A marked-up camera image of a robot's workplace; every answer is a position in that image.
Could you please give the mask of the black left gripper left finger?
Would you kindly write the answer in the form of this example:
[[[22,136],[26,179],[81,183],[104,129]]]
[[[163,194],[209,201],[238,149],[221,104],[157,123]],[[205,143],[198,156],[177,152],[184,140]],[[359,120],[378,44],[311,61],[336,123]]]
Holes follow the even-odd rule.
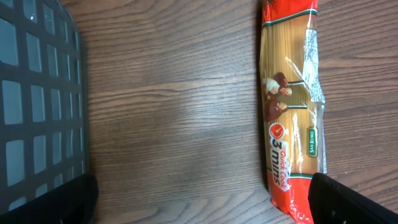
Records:
[[[1,215],[1,224],[90,223],[98,196],[95,176],[83,174]]]

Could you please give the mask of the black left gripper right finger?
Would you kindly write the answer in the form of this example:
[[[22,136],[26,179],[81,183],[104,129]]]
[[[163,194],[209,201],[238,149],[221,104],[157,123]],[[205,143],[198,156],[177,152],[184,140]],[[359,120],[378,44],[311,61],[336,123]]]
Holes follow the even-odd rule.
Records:
[[[319,172],[311,180],[308,202],[315,224],[397,224],[396,213]]]

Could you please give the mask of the orange spaghetti packet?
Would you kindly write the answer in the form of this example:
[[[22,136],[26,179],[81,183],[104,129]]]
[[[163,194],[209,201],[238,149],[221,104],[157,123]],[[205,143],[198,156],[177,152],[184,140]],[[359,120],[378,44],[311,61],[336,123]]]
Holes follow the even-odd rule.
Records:
[[[261,72],[266,171],[272,204],[312,223],[311,179],[326,173],[325,96],[318,74],[317,0],[262,5]]]

